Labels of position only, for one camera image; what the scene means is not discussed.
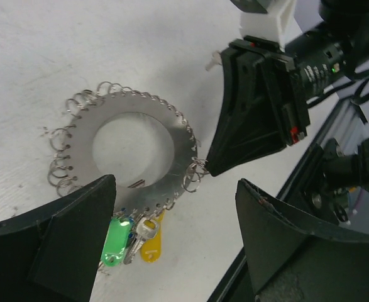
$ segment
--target white bracket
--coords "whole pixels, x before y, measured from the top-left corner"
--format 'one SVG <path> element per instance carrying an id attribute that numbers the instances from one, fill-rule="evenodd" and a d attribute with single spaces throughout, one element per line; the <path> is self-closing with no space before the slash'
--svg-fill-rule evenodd
<path id="1" fill-rule="evenodd" d="M 278 42 L 285 49 L 287 32 L 294 17 L 297 0 L 276 0 L 267 9 L 268 14 L 242 13 L 241 36 Z"/>

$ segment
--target metal key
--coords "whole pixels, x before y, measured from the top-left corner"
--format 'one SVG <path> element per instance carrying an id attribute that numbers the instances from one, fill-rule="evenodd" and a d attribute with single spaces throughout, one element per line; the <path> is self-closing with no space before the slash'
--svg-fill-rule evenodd
<path id="1" fill-rule="evenodd" d="M 149 221 L 153 223 L 155 226 L 154 228 L 151 228 L 145 224 L 146 221 Z M 131 247 L 128 249 L 126 257 L 123 260 L 124 264 L 130 264 L 132 263 L 135 254 L 139 249 L 142 247 L 142 245 L 149 239 L 152 239 L 157 235 L 159 231 L 159 223 L 157 223 L 155 220 L 149 219 L 149 218 L 142 218 L 137 226 L 136 226 L 136 238 L 133 240 L 133 243 Z"/>
<path id="2" fill-rule="evenodd" d="M 221 53 L 215 51 L 212 53 L 211 61 L 205 66 L 206 71 L 210 71 L 215 65 L 222 65 Z"/>

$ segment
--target tabletop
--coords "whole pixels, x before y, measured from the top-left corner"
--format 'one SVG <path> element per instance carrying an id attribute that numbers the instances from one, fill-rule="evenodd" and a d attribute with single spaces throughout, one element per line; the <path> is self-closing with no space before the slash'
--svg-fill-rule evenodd
<path id="1" fill-rule="evenodd" d="M 57 198 L 47 183 L 49 132 L 69 122 L 67 98 L 102 81 L 174 104 L 205 158 L 221 109 L 223 73 L 204 66 L 213 51 L 240 37 L 239 24 L 240 12 L 227 0 L 0 0 L 0 220 Z M 290 33 L 289 39 L 300 33 L 295 21 Z M 237 180 L 277 194 L 336 99 L 311 110 L 302 142 L 205 177 L 198 192 L 180 197 L 162 223 L 161 258 L 148 264 L 136 257 L 99 272 L 91 301 L 206 301 L 242 247 Z"/>

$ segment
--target green key tag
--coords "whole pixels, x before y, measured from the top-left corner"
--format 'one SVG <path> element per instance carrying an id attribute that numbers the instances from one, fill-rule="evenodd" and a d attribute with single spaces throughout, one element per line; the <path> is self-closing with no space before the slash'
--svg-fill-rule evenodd
<path id="1" fill-rule="evenodd" d="M 131 223 L 128 219 L 113 218 L 103 246 L 101 260 L 105 266 L 116 266 L 125 255 Z"/>

